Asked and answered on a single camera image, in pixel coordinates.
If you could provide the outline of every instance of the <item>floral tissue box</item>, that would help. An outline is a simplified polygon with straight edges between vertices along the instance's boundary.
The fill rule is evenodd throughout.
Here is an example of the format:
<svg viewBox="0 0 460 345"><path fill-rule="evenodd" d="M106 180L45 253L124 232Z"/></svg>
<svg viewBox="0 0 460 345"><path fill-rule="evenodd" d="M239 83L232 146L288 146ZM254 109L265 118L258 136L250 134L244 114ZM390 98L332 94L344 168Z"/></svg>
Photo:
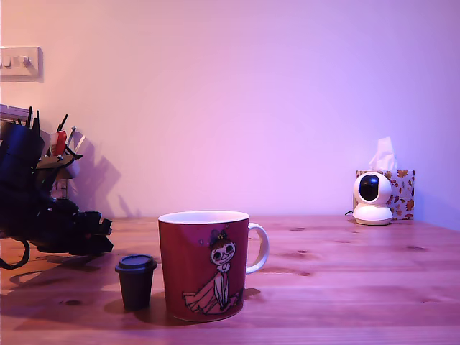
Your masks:
<svg viewBox="0 0 460 345"><path fill-rule="evenodd" d="M357 170L356 178L372 172L384 175L391 183L391 196L387 205L393 213L393 220L413 219L415 170ZM353 209L357 204L353 197Z"/></svg>

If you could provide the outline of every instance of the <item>camera lens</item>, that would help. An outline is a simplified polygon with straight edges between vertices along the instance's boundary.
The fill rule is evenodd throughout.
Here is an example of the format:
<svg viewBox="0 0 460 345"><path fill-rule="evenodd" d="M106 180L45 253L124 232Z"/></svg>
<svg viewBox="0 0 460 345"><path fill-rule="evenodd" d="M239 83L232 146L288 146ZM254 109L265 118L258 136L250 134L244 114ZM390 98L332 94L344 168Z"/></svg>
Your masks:
<svg viewBox="0 0 460 345"><path fill-rule="evenodd" d="M359 194L367 201L372 201L379 196L379 178L376 175L366 175L359 184Z"/></svg>

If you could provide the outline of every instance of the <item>security camera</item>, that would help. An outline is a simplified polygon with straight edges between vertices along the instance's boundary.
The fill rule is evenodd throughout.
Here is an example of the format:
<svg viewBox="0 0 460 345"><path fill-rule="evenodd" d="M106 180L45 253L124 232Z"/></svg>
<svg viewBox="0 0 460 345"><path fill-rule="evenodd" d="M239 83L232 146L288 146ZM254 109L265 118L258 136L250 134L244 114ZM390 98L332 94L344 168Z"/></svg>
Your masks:
<svg viewBox="0 0 460 345"><path fill-rule="evenodd" d="M367 172L354 182L353 195L358 205L353 217L358 224L386 225L393 219L387 201L391 196L389 180L378 172Z"/></svg>

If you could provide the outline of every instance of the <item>mug handle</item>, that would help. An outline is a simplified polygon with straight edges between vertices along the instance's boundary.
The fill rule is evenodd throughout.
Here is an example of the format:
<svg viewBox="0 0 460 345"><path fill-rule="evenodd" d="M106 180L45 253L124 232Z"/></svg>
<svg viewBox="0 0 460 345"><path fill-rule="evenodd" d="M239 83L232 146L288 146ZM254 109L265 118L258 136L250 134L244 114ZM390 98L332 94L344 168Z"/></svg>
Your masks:
<svg viewBox="0 0 460 345"><path fill-rule="evenodd" d="M254 229L260 238L260 250L259 255L254 264L249 267L246 267L246 274L254 273L262 268L265 265L265 262L268 259L268 254L270 251L270 243L268 242L268 235L264 228L259 224L249 223L249 230Z"/></svg>

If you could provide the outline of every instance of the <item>wooden table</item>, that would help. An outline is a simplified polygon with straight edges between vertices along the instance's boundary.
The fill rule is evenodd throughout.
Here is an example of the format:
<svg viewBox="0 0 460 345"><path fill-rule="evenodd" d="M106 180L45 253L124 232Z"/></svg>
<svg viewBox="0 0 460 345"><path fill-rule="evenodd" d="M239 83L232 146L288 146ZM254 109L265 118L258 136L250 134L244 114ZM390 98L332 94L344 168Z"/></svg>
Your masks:
<svg viewBox="0 0 460 345"><path fill-rule="evenodd" d="M150 309L126 312L114 268L160 260L156 219L117 219L114 250L92 260L32 250L1 271L1 344L460 344L460 232L416 221L360 226L348 216L252 217L270 236L244 308L213 323L166 314L161 265ZM258 250L249 240L249 261ZM14 262L22 245L1 241Z"/></svg>

